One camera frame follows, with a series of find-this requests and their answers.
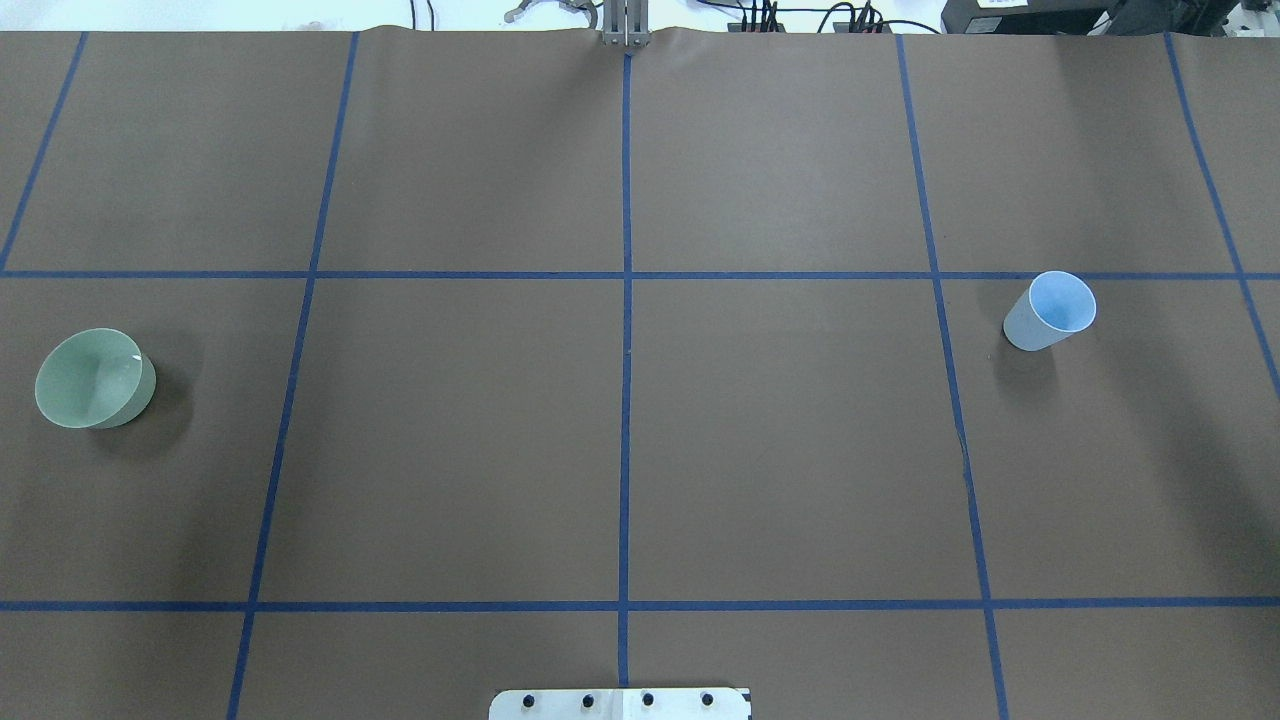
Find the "green ceramic bowl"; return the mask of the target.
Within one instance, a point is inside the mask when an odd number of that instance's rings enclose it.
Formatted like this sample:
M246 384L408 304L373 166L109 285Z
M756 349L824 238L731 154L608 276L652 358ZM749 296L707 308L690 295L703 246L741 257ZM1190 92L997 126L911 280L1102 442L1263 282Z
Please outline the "green ceramic bowl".
M113 328L78 332L44 360L35 402L56 427L104 430L133 421L150 404L157 374L150 356Z

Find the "silver aluminium frame post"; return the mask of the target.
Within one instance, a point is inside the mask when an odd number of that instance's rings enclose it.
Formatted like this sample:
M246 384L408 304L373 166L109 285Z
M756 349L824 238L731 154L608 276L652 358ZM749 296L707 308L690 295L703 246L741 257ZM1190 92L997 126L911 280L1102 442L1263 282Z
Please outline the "silver aluminium frame post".
M608 47L637 49L650 42L648 0L600 1L599 31Z

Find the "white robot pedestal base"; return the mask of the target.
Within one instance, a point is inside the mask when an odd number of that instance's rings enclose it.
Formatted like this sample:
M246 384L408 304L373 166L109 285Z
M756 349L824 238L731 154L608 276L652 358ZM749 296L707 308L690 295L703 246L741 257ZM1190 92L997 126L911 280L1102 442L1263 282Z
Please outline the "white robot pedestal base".
M751 719L750 692L731 687L512 689L489 719Z

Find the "light blue plastic cup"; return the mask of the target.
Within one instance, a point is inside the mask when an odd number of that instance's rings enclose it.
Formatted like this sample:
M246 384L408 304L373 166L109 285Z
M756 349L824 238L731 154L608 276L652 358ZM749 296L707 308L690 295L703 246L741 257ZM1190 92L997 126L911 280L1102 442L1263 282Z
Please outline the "light blue plastic cup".
M1004 319L1002 332L1015 348L1036 352L1089 328L1097 315L1092 288L1068 272L1038 274Z

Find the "black electronic box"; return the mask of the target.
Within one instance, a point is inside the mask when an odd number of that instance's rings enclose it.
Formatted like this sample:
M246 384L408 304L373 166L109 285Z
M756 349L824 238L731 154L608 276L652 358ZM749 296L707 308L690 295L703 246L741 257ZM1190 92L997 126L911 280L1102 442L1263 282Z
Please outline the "black electronic box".
M1088 35L1112 1L946 1L948 35Z

